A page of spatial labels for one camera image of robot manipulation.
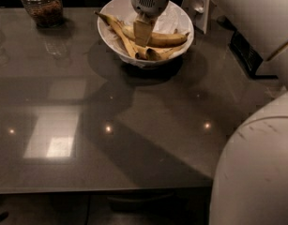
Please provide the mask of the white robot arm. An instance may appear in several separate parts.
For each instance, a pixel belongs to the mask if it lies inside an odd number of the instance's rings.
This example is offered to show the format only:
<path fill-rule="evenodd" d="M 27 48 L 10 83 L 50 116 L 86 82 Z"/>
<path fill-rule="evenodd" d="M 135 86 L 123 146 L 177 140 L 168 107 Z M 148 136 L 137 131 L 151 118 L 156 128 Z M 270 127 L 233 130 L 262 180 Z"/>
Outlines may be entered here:
<path fill-rule="evenodd" d="M 288 0 L 212 1 L 287 91 L 226 143 L 214 177 L 209 225 L 288 225 Z"/>

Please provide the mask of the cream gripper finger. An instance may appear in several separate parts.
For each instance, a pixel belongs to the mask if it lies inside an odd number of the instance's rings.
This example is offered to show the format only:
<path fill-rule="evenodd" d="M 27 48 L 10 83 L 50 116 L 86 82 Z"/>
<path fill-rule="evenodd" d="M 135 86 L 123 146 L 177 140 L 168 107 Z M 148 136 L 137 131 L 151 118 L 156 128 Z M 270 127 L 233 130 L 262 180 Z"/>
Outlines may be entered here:
<path fill-rule="evenodd" d="M 156 19 L 148 17 L 146 14 L 138 14 L 133 22 L 133 32 L 135 36 L 135 43 L 139 46 L 145 47 L 151 38 Z"/>

